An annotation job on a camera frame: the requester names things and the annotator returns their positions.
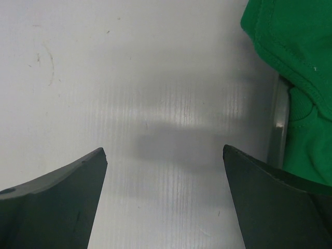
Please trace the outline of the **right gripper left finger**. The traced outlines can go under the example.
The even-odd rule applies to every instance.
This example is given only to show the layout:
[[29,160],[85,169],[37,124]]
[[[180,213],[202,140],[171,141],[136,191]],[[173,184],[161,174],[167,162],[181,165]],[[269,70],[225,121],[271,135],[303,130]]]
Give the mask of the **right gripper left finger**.
[[98,148],[1,191],[1,248],[87,248],[107,169]]

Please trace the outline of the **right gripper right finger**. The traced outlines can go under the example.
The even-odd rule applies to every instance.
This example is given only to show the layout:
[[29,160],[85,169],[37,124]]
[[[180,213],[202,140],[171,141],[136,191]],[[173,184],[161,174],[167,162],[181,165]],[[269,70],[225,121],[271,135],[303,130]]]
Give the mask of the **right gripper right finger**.
[[223,160],[246,248],[331,248],[331,187],[225,145]]

